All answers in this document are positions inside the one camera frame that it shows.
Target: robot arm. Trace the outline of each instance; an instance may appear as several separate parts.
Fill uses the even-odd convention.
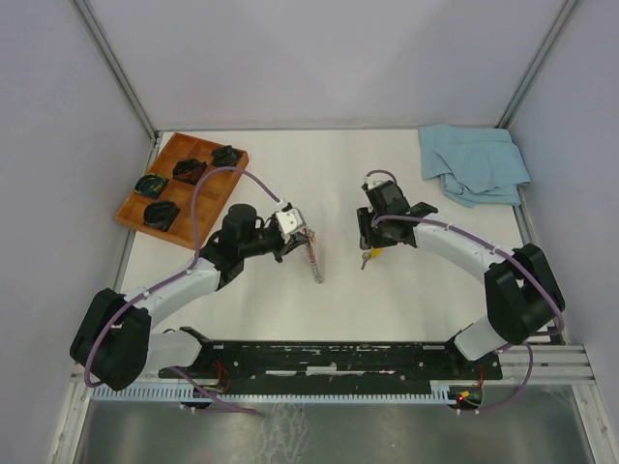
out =
[[[554,275],[538,247],[528,244],[518,248],[490,242],[494,249],[487,249],[450,231],[451,223],[427,203],[411,207],[393,181],[365,183],[363,189],[371,209],[357,210],[361,249],[397,244],[425,249],[451,261],[485,286],[486,315],[446,344],[461,362],[476,361],[508,343],[520,344],[555,315],[532,283],[494,252],[497,249],[514,258],[540,282],[560,310],[565,308]],[[394,219],[376,223],[374,220],[378,217]]]
[[[223,218],[221,230],[200,250],[194,265],[191,260],[158,282],[126,295],[111,289],[99,292],[75,336],[72,358],[85,365],[95,340],[112,316],[127,302],[143,295],[104,337],[92,372],[118,391],[143,372],[192,365],[205,341],[200,333],[191,328],[156,334],[150,334],[151,330],[189,302],[221,290],[243,271],[245,259],[273,253],[281,262],[285,254],[308,242],[305,227],[301,212],[290,204],[266,221],[250,205],[233,205]]]

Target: folded towel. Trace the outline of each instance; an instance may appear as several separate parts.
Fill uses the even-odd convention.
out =
[[[419,130],[422,177],[440,177],[443,192],[456,202],[519,205],[518,185],[531,180],[520,151],[506,130],[446,125]]]

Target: gray wall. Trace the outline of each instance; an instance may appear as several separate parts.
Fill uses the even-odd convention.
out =
[[[512,126],[533,226],[619,425],[619,3],[582,2]]]
[[[158,129],[494,125],[563,0],[91,0]]]
[[[67,0],[0,14],[0,461],[44,462],[148,141]]]

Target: white tabletop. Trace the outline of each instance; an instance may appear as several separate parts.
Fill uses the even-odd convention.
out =
[[[166,133],[162,146],[172,133]],[[446,340],[486,312],[483,286],[439,256],[410,246],[388,248],[361,271],[356,209],[367,206],[364,174],[398,177],[411,204],[425,201],[455,224],[506,245],[521,245],[512,208],[469,209],[422,181],[416,130],[268,130],[188,132],[247,150],[248,170],[304,214],[317,235],[325,282],[314,283],[303,248],[278,264],[271,255],[246,261],[220,292],[188,304],[155,332],[194,327],[213,339]],[[224,209],[249,203],[261,216],[273,201],[242,177]],[[213,230],[221,226],[221,218]],[[186,248],[137,233],[123,291],[181,266]]]

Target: wooden box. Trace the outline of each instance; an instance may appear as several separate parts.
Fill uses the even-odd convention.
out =
[[[206,161],[208,164],[203,174],[205,175],[207,172],[216,169],[211,165],[213,161],[211,152],[222,146],[220,143],[202,140],[181,133],[172,135],[172,138],[165,144],[155,162],[148,169],[149,174],[158,174],[169,181],[159,198],[154,200],[133,192],[116,214],[116,218],[131,229],[167,240],[181,247],[193,249],[191,219],[193,185],[172,179],[172,169],[174,169],[179,160],[195,158],[200,161]],[[235,149],[242,152],[242,156],[236,166],[245,169],[250,161],[248,154],[236,147]],[[197,228],[201,244],[204,244],[204,241],[211,232],[213,224],[220,215],[230,193],[232,193],[237,182],[239,182],[240,177],[241,173],[239,172],[220,172],[202,186],[196,202]],[[144,209],[149,204],[161,200],[171,200],[181,210],[167,232],[162,232],[159,229],[144,224]]]

